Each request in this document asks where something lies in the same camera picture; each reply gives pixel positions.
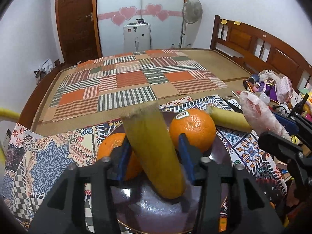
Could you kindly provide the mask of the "yellow plush banana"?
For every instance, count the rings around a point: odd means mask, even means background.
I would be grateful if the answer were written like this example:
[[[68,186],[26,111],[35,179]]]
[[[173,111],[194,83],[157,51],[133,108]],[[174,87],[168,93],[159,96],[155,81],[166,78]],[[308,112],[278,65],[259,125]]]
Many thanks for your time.
[[[182,196],[186,182],[163,114],[156,102],[121,116],[132,150],[159,196]]]
[[[217,126],[245,133],[250,133],[252,131],[252,127],[242,113],[223,110],[213,106],[207,106],[206,113],[210,115]]]

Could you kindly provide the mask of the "dark wine bottle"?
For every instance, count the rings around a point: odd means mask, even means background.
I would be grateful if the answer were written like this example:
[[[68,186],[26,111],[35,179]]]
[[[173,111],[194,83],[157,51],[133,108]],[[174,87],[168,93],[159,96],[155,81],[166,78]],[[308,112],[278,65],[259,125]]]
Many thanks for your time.
[[[294,116],[296,113],[301,115],[304,112],[304,104],[306,103],[307,99],[309,98],[309,94],[305,94],[301,102],[296,103],[294,108],[290,113],[290,117]]]

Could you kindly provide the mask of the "pink patterned pouch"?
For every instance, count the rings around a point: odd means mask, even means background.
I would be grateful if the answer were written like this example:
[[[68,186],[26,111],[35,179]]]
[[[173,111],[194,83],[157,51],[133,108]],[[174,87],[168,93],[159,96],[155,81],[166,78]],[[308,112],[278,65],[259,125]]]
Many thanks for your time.
[[[279,103],[287,103],[293,97],[292,83],[287,76],[282,77],[276,84],[276,93]]]

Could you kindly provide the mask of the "plush doll purple dress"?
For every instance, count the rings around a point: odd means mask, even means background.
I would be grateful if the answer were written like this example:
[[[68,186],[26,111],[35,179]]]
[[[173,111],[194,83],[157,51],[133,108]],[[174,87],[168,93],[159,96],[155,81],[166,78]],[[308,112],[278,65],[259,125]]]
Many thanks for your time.
[[[266,94],[272,101],[278,101],[276,84],[283,74],[277,74],[272,70],[263,70],[259,73],[259,81],[253,85],[253,91]]]

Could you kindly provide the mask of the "colourful patterned tablecloth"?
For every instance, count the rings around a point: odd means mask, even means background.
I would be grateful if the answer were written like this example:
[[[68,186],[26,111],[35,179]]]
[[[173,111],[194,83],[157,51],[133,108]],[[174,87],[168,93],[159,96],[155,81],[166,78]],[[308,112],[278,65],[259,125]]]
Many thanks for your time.
[[[93,164],[100,143],[107,136],[100,138],[98,125],[48,137],[20,124],[15,126],[6,152],[1,195],[23,226],[30,225],[46,194],[70,163]],[[218,127],[216,134],[225,145],[231,164],[245,165],[267,198],[279,203],[287,186],[273,158],[259,148],[257,134],[223,127]],[[120,228],[125,233],[140,233],[122,224]]]

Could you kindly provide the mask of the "dark purple glossy plate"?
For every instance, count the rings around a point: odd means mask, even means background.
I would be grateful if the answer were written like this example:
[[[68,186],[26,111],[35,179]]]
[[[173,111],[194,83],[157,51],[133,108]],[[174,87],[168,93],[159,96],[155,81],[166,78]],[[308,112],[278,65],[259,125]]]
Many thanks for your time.
[[[100,138],[106,147],[113,146],[117,139],[123,139],[121,120],[98,125]],[[230,156],[222,140],[216,135],[215,140],[204,156],[218,164],[231,166]],[[113,202],[117,219],[125,227],[140,233],[186,233],[192,230],[199,206],[201,187],[193,186],[186,178],[184,194],[174,200],[160,197],[141,164],[132,152],[124,180],[112,187]]]

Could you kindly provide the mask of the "orange fruit left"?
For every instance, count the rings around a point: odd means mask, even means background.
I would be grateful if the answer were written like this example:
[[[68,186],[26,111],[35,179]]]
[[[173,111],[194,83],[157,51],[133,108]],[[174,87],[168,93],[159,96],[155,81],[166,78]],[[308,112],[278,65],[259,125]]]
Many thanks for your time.
[[[125,133],[116,133],[110,134],[108,137],[106,137],[98,148],[97,161],[103,157],[110,156],[114,148],[122,145],[125,136]],[[124,180],[128,181],[137,177],[142,172],[142,170],[142,166],[137,156],[134,152],[132,152],[131,157],[129,158],[129,163],[127,166]]]

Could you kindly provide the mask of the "orange with sticker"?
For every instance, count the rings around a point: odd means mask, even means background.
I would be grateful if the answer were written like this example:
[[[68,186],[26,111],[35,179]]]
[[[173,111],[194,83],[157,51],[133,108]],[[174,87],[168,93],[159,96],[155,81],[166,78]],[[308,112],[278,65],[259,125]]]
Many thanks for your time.
[[[169,126],[172,142],[178,149],[180,134],[186,134],[190,145],[202,153],[209,150],[216,137],[216,126],[213,119],[203,110],[188,109],[175,116]]]

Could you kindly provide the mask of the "yellow foam tube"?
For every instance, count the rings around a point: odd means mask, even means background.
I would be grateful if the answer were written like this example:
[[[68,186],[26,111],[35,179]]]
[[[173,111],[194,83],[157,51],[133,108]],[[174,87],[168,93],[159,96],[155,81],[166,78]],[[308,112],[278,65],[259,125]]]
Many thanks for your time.
[[[0,108],[0,120],[1,121],[11,121],[17,123],[20,115],[17,112],[11,111],[9,109]]]

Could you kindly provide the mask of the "striped patchwork blanket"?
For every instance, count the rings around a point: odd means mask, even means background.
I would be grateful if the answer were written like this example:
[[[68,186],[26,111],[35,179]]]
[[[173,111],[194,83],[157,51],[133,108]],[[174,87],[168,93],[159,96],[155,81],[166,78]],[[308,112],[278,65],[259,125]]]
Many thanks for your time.
[[[149,50],[102,57],[64,73],[43,121],[56,122],[155,101],[227,88],[185,53]]]

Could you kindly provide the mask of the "grey clothes pile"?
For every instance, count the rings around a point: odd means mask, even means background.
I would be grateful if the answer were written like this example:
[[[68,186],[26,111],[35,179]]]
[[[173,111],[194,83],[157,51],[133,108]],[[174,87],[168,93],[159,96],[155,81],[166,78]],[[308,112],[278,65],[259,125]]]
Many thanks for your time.
[[[34,72],[36,78],[36,84],[38,85],[40,81],[49,74],[55,68],[55,64],[51,59],[47,59],[39,66],[39,69]]]

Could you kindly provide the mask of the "white standing fan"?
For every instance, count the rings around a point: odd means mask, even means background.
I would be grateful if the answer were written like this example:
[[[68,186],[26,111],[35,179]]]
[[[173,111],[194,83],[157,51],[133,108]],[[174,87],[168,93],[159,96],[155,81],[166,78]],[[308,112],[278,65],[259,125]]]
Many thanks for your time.
[[[199,0],[187,0],[182,9],[183,22],[180,35],[180,48],[191,48],[199,31],[203,15]]]

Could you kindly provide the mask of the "white appliance box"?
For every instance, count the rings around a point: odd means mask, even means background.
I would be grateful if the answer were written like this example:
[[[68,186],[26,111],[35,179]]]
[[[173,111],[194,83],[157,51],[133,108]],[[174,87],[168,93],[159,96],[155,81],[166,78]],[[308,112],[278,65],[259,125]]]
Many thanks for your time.
[[[123,27],[124,52],[142,52],[151,49],[151,25],[143,18]]]

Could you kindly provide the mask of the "frosted glass door with hearts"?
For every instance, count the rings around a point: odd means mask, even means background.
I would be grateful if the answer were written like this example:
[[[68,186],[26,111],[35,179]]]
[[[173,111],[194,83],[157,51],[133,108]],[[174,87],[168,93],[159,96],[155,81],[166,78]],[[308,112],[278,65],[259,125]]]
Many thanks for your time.
[[[178,48],[184,0],[97,0],[103,56],[124,52],[124,26],[144,19],[150,25],[152,49]]]

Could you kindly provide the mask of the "brown wooden door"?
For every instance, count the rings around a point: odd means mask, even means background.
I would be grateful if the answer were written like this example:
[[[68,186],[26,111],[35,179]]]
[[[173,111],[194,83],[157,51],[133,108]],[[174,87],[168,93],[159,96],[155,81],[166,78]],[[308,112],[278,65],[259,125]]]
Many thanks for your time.
[[[95,60],[102,55],[96,0],[55,0],[58,37],[65,63]]]

